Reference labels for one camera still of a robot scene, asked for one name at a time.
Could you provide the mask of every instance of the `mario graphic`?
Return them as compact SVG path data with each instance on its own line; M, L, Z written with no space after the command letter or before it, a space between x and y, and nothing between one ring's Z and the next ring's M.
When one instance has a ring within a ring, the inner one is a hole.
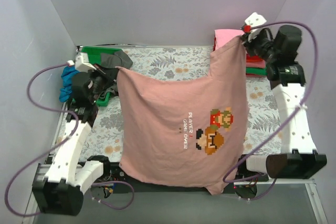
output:
M224 137L211 126L206 128L205 132L198 129L196 139L196 148L204 150L207 155L212 155L224 144Z
M210 127L214 130L218 130L220 127L223 127L226 131L230 131L232 123L233 115L231 113L231 107L225 108L223 112L218 109L211 110Z

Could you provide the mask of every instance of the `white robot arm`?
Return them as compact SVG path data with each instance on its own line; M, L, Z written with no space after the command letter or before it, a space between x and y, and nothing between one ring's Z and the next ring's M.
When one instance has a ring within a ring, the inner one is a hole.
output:
M249 171L268 174L271 178L307 179L324 167L327 157L317 153L309 131L306 109L299 105L305 92L304 71L295 58L301 43L301 30L284 25L275 39L266 29L250 30L266 20L253 13L245 20L243 44L250 55L258 55L266 62L267 78L276 99L280 121L283 123L295 109L295 117L283 128L281 153L252 155L246 159Z
M76 174L82 147L98 113L96 100L107 79L99 72L99 66L89 63L84 53L79 53L76 62L68 63L70 66L75 65L80 71L72 78L72 96L68 102L68 110L77 114L79 125L74 135L60 146L43 180L33 183L33 193L41 212L75 216L82 207L85 192L98 178L106 177L111 172L108 157L96 155L89 157ZM76 124L70 113L66 121L62 141L69 136Z

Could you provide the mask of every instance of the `gray cloth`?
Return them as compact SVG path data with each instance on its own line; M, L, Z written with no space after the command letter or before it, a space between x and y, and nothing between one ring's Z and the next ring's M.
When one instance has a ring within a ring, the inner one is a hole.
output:
M100 54L100 60L101 60L100 66L102 66L105 69L114 69L115 67L124 67L130 69L131 66L133 65L133 61L131 60L131 58L122 50L116 51L112 55L105 54L102 52ZM107 92L111 92L112 94L117 95L118 94L117 83L115 82L112 86L106 89L103 95L105 95Z

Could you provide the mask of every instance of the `gray wall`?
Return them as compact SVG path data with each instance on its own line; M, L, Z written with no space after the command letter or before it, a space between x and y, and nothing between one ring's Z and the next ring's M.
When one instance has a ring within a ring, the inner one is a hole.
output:
M308 119L311 134L318 151L326 153L328 164L316 175L317 188L329 223L336 223L336 46L334 19L336 0L287 0L278 20L298 20L308 24L319 43L320 61L315 89L308 100ZM310 79L312 69L312 43L304 34L299 61Z
M285 0L51 0L76 45L211 45L255 11L274 21Z
M65 62L75 47L50 0L0 0L0 223L21 223L4 205L4 190L12 175L50 148L58 114L42 111L26 98L26 85L38 70ZM60 71L43 75L33 88L41 103L61 107ZM10 203L24 212L37 164L15 181Z

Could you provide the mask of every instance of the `blue cloth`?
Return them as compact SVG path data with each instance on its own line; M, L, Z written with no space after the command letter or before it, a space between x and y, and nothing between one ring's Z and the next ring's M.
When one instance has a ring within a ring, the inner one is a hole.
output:
M72 93L71 78L77 73L79 73L79 71L75 69L75 66L64 68L63 73L61 75L61 78L63 79L63 88L60 89L61 91L59 95L60 102L66 102L69 99Z

